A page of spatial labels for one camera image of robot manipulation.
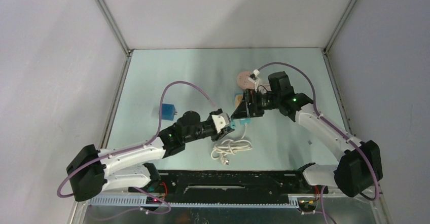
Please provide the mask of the beige cube adapter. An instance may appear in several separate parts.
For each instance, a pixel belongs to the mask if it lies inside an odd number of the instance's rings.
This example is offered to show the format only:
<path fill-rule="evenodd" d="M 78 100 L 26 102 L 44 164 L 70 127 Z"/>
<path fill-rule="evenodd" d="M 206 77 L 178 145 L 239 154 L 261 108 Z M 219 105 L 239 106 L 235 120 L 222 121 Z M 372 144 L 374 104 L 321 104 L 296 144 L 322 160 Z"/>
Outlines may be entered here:
<path fill-rule="evenodd" d="M 235 108 L 237 108 L 241 104 L 242 99 L 243 99 L 243 94 L 236 94 L 235 95 L 235 99 L 234 99 Z"/>

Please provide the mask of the teal power strip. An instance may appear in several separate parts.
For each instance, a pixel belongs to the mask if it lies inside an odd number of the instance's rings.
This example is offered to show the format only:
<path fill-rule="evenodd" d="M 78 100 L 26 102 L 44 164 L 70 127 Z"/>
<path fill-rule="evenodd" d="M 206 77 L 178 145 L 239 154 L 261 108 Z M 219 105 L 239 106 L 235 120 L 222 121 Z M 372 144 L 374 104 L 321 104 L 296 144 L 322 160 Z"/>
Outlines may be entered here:
<path fill-rule="evenodd" d="M 248 125 L 248 124 L 250 124 L 250 122 L 251 122 L 251 118 L 242 118 L 242 119 L 239 119 L 240 125 Z"/>

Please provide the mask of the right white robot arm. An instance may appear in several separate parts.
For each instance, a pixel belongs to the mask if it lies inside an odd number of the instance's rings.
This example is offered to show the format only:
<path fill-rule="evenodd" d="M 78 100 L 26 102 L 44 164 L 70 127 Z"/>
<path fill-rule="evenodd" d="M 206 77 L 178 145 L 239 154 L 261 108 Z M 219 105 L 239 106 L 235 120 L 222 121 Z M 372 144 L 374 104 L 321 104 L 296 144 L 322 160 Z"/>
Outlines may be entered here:
<path fill-rule="evenodd" d="M 309 163 L 295 178 L 297 190 L 309 192 L 315 185 L 332 186 L 349 197 L 361 195 L 370 186 L 379 187 L 383 178 L 380 148 L 372 140 L 364 142 L 336 126 L 314 101 L 304 93 L 296 93 L 288 75 L 275 72 L 268 77 L 270 90 L 245 89 L 232 119 L 262 117 L 267 110 L 278 110 L 294 123 L 306 128 L 336 158 L 337 165 Z"/>

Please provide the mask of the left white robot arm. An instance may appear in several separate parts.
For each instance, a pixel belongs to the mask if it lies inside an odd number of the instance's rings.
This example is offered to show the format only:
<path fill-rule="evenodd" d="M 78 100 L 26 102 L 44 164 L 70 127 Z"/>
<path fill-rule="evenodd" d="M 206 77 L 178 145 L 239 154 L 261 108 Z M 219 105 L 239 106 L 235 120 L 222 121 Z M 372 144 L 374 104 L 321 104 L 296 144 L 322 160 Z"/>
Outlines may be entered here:
<path fill-rule="evenodd" d="M 72 196 L 82 202 L 112 189 L 137 187 L 154 192 L 160 177 L 152 160 L 174 156 L 185 150 L 186 143 L 208 137 L 217 141 L 231 132 L 231 119 L 221 109 L 210 112 L 205 121 L 197 112 L 187 111 L 149 142 L 119 150 L 87 145 L 66 168 Z"/>

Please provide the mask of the pink round power strip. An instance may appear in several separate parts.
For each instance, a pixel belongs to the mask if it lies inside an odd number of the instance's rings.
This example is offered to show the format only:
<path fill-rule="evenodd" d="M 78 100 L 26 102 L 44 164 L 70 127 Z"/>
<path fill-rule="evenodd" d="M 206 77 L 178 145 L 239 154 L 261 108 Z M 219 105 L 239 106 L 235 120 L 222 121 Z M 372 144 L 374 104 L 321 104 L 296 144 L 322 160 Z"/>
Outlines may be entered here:
<path fill-rule="evenodd" d="M 254 89 L 255 83 L 250 81 L 248 78 L 252 73 L 250 71 L 242 71 L 238 74 L 236 82 L 239 88 L 245 89 Z"/>

